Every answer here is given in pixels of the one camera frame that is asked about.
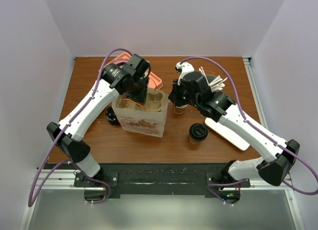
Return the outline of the cream bear paper bag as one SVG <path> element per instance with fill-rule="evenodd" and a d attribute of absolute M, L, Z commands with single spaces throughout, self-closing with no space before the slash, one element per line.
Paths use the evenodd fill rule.
<path fill-rule="evenodd" d="M 111 107 L 123 130 L 159 138 L 163 136 L 169 103 L 168 94 L 166 94 L 166 104 L 161 112 L 115 108 L 113 104 L 117 98 L 112 101 Z"/>

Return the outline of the tan cardboard cup carrier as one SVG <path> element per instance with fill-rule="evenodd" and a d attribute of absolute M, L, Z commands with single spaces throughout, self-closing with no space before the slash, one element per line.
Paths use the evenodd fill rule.
<path fill-rule="evenodd" d="M 166 104 L 166 93 L 159 90 L 150 90 L 147 92 L 146 102 L 140 104 L 129 98 L 120 95 L 113 106 L 120 109 L 132 109 L 144 112 L 161 112 Z"/>

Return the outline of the black plastic cup lid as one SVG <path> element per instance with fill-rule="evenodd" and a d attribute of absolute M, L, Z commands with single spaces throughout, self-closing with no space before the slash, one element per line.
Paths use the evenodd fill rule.
<path fill-rule="evenodd" d="M 206 139 L 208 136 L 208 129 L 201 123 L 195 123 L 189 128 L 189 136 L 197 140 Z"/>

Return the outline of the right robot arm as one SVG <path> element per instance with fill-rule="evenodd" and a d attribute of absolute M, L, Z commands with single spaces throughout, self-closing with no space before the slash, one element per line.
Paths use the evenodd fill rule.
<path fill-rule="evenodd" d="M 289 141 L 271 133 L 258 122 L 242 115 L 235 101 L 221 91 L 212 92 L 200 72 L 190 72 L 172 83 L 169 100 L 177 107 L 191 105 L 213 121 L 229 128 L 247 141 L 261 156 L 259 158 L 239 161 L 232 160 L 222 170 L 222 183 L 234 186 L 239 180 L 262 178 L 273 186 L 279 186 L 293 167 L 300 144 Z"/>

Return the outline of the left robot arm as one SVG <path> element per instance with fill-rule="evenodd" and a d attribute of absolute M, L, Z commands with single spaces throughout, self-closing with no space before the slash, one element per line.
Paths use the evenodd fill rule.
<path fill-rule="evenodd" d="M 51 122 L 47 131 L 53 144 L 62 150 L 86 174 L 91 186 L 103 181 L 101 167 L 90 153 L 90 146 L 82 139 L 88 128 L 105 107 L 123 94 L 131 94 L 136 102 L 146 99 L 150 63 L 137 54 L 126 62 L 102 65 L 92 89 L 59 123 Z"/>

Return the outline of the brown paper coffee cup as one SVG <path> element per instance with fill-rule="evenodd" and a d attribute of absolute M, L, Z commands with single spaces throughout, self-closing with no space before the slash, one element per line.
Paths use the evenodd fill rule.
<path fill-rule="evenodd" d="M 198 145 L 198 144 L 200 144 L 200 143 L 202 143 L 205 139 L 203 139 L 203 140 L 197 140 L 197 139 L 193 139 L 193 138 L 189 138 L 190 139 L 190 142 L 191 143 L 193 143 L 193 144 L 195 144 L 195 145 Z"/>

